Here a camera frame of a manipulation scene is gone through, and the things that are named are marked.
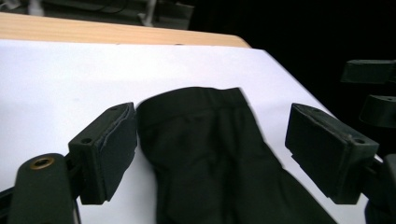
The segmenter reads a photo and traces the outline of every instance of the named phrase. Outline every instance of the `white table surface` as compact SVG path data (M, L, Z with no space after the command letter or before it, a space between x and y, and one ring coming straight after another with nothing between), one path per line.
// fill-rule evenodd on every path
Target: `white table surface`
M327 110L263 50L0 40L0 67L0 190L13 186L25 161L66 155L68 142L113 105L190 86L239 87L285 169L338 223L365 223L364 196L335 205L285 148L291 103ZM155 199L155 177L137 147L111 202L79 211L83 224L153 224Z

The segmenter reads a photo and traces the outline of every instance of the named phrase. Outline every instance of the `white paper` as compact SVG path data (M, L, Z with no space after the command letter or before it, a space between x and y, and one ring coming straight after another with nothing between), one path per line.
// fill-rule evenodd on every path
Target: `white paper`
M357 205L334 204L285 148L291 103L327 110L263 50L0 40L0 67L0 190L14 185L25 161L66 155L68 142L113 105L137 106L184 87L239 87L285 169L338 223L365 223L364 196ZM155 199L155 177L138 147L111 202L78 207L83 224L153 224Z

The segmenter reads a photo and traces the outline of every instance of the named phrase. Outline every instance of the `wooden tabletop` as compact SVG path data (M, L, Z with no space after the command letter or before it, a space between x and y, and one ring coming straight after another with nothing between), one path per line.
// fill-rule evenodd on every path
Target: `wooden tabletop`
M236 35L0 13L0 39L250 48Z

